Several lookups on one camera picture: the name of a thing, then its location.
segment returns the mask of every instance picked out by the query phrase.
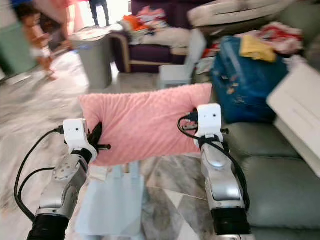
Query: small plastic chair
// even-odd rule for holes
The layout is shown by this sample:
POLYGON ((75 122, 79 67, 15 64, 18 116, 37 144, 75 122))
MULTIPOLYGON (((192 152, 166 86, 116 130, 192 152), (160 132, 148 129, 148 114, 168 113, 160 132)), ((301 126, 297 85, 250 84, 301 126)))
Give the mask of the small plastic chair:
POLYGON ((184 65, 162 65, 159 67, 158 88, 165 89, 192 83, 192 73, 200 60, 205 47, 206 39, 198 29, 191 31, 188 56, 184 65))

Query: toddler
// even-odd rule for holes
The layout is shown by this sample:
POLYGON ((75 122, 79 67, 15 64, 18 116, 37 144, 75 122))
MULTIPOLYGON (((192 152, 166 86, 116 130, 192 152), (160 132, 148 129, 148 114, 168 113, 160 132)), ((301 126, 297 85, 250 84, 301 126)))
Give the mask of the toddler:
POLYGON ((23 24, 23 31, 31 45, 31 55, 44 68, 49 80, 55 80, 54 71, 50 68, 53 62, 52 53, 48 46, 50 35, 44 33, 39 25, 39 11, 31 3, 22 3, 16 8, 16 13, 23 24))

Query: gray trash bin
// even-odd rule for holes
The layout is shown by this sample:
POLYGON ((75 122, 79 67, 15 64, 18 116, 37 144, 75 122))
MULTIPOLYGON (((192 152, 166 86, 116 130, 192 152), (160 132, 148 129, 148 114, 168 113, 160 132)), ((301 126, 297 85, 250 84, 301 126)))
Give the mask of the gray trash bin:
POLYGON ((70 37, 92 89, 104 89, 112 82, 111 49, 107 33, 107 30, 101 28, 86 27, 70 37))

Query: marble floor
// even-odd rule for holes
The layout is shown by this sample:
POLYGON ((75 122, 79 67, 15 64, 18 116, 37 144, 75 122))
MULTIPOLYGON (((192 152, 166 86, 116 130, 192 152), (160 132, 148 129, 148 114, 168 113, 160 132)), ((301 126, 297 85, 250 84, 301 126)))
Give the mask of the marble floor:
MULTIPOLYGON (((53 68, 58 78, 56 81, 45 80, 43 73, 34 69, 24 81, 13 84, 13 80, 9 80, 0 84, 1 240, 27 238, 32 223, 20 211, 13 197, 19 166, 40 136, 56 128, 64 119, 82 117, 77 96, 153 91, 158 77, 149 73, 118 73, 112 66, 111 86, 90 89, 77 54, 69 52, 58 57, 53 68)), ((53 134, 32 153, 21 178, 35 169, 54 167, 66 154, 63 136, 53 134)), ((147 240, 210 239, 213 224, 198 154, 145 159, 141 161, 141 173, 145 177, 148 195, 142 210, 142 226, 147 240)), ((30 179, 23 190, 23 200, 34 213, 50 177, 48 172, 39 173, 30 179)), ((67 240, 81 239, 74 227, 89 181, 81 189, 67 229, 67 240)))

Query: yellow cloth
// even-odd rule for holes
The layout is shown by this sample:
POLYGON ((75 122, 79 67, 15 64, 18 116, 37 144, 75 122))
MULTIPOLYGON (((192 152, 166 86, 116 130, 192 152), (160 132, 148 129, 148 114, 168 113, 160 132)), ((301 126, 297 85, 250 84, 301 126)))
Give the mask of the yellow cloth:
POLYGON ((270 63, 275 62, 277 58, 277 55, 274 53, 271 46, 251 35, 242 37, 240 56, 252 58, 253 60, 263 60, 270 63))

